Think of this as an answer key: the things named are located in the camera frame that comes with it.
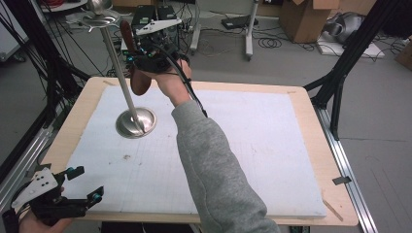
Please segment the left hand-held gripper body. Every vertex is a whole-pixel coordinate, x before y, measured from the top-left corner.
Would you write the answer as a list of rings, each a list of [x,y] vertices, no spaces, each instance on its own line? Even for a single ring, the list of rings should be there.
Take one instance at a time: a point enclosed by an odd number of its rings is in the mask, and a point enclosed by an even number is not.
[[[68,199],[62,195],[61,188],[66,180],[65,170],[54,174],[44,167],[12,199],[11,207],[29,207],[47,225],[53,225],[62,218],[85,216],[87,199]]]

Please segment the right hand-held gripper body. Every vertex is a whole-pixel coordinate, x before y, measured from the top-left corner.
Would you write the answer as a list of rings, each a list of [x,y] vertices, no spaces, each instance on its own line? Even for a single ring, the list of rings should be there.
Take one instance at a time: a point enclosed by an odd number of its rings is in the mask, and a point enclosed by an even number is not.
[[[134,65],[141,71],[162,73],[170,68],[169,59],[177,60],[179,54],[164,41],[160,31],[171,25],[179,25],[182,21],[153,20],[142,29],[133,30],[134,46],[136,48]],[[141,46],[148,53],[144,55],[137,50]]]

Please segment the brown wooden spoon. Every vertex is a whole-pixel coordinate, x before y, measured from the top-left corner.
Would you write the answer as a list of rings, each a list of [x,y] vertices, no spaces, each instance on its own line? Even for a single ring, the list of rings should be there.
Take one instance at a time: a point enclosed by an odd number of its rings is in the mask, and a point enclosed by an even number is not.
[[[127,47],[128,53],[134,55],[136,49],[133,45],[132,31],[126,20],[120,22],[120,33]],[[132,92],[138,96],[145,94],[152,84],[152,79],[138,70],[134,64],[129,66],[130,86]]]

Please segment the metal utensil stand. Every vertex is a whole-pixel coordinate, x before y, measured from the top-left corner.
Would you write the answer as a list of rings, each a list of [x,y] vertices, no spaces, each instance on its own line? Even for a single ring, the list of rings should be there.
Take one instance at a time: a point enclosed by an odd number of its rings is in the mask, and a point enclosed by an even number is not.
[[[128,139],[141,138],[148,135],[155,129],[155,113],[148,108],[134,106],[117,52],[114,48],[112,36],[109,32],[109,28],[114,26],[120,29],[122,36],[131,36],[132,33],[128,22],[122,19],[121,14],[109,10],[105,6],[104,0],[86,0],[86,14],[82,17],[81,23],[88,27],[89,32],[93,29],[100,30],[128,107],[117,118],[117,132],[122,137]]]

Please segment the person's left hand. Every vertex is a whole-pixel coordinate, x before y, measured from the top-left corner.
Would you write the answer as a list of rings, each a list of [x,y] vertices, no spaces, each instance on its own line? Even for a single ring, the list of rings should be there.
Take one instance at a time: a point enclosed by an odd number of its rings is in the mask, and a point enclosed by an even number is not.
[[[39,220],[31,211],[19,221],[18,233],[64,233],[73,222],[72,218],[60,219],[53,226],[48,226]]]

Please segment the person's right hand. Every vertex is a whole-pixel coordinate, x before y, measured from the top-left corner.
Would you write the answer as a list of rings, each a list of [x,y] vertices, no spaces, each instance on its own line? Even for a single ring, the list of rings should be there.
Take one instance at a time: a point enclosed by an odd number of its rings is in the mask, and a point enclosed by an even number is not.
[[[166,73],[160,74],[143,72],[143,76],[155,80],[157,86],[162,93],[170,99],[174,107],[190,100],[189,92],[174,68],[171,68]]]

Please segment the black computer tower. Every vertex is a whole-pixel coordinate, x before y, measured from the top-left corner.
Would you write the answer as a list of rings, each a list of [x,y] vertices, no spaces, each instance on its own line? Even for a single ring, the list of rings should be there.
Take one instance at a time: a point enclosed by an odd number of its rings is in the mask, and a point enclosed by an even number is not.
[[[136,7],[131,28],[142,29],[148,23],[156,19],[156,7],[154,5],[139,5]]]
[[[177,19],[177,16],[172,6],[158,6],[157,18],[164,21]],[[177,24],[162,29],[160,34],[163,36],[164,41],[170,48],[172,48],[175,52],[179,51],[179,29]]]

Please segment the white stand leg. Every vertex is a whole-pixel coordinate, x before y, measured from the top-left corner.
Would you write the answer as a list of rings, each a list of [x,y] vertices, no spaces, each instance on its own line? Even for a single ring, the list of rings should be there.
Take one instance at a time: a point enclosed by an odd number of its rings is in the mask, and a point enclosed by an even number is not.
[[[191,43],[189,47],[189,51],[191,55],[194,55],[195,52],[197,51],[200,32],[201,32],[201,24],[199,22],[200,9],[199,9],[197,0],[194,0],[194,9],[195,9],[194,26],[192,29],[192,37],[191,37]]]
[[[255,24],[255,19],[258,11],[258,0],[253,0],[253,7],[250,14],[250,21],[248,28],[246,30],[245,36],[245,54],[246,58],[251,61],[254,51],[253,51],[253,29]]]

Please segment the flat black device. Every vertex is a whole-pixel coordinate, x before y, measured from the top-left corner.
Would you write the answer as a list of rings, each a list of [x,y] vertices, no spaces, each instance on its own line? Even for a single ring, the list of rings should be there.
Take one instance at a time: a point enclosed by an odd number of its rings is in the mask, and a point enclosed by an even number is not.
[[[227,29],[248,28],[251,22],[250,16],[229,17],[221,20],[222,26]]]

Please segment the white gridded mat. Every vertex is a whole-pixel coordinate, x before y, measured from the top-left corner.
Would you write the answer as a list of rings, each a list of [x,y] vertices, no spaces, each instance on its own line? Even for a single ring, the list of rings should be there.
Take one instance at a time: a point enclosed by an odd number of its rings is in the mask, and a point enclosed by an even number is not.
[[[222,128],[269,216],[326,216],[288,94],[209,89],[195,93],[208,116]],[[156,87],[133,101],[154,111],[154,130],[138,139],[122,137],[115,121],[126,108],[124,97],[120,87],[106,87],[68,161],[69,166],[82,166],[85,171],[65,183],[65,196],[83,198],[103,187],[95,212],[194,214],[178,154],[172,104]]]

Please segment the large cardboard box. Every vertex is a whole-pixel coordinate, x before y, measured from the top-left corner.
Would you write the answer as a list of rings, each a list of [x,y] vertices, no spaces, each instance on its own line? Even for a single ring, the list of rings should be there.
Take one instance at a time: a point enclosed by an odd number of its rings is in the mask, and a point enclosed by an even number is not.
[[[284,0],[279,23],[295,43],[314,43],[321,35],[326,19],[339,7],[340,0]]]

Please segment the grey bag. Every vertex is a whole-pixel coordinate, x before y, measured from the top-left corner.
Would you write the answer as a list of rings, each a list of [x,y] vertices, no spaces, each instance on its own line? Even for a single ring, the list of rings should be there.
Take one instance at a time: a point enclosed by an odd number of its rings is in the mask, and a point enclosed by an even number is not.
[[[344,45],[358,31],[364,19],[365,16],[354,12],[337,13],[326,21],[323,31]]]

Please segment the white foam board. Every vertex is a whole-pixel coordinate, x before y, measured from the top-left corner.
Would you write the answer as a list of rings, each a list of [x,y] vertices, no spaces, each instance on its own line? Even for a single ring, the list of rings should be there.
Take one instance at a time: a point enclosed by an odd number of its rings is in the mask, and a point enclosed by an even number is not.
[[[343,44],[340,44],[333,37],[326,33],[323,33],[317,40],[316,46],[321,55],[341,56],[346,51],[353,52],[354,54],[360,54],[365,58],[379,59],[383,58],[385,54],[373,43],[369,43],[367,46],[357,49],[344,48]]]

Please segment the small cardboard box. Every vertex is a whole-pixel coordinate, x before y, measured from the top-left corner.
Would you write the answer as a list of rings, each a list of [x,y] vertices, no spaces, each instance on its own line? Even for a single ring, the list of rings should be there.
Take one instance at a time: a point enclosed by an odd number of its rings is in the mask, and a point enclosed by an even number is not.
[[[412,41],[397,55],[395,61],[412,71]]]

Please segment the aluminium rail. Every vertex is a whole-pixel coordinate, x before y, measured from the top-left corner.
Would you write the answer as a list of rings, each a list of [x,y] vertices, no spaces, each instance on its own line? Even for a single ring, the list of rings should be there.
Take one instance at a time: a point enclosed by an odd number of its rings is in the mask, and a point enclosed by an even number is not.
[[[17,189],[21,186],[26,172],[33,167],[36,159],[46,147],[53,132],[53,127],[41,128],[24,148],[21,157],[12,167],[11,172],[0,184],[0,213],[10,209],[11,199]]]
[[[329,129],[331,119],[327,110],[322,110],[315,107],[315,113],[324,130],[326,140],[329,144],[329,147],[331,148],[332,155],[340,172],[340,177],[349,176],[352,180],[350,183],[343,184],[345,185],[351,202],[354,206],[362,232],[379,233],[371,212],[369,211],[367,204],[363,198],[361,188],[358,184],[357,178],[353,172],[346,152],[344,151],[341,142],[334,138],[332,131]]]

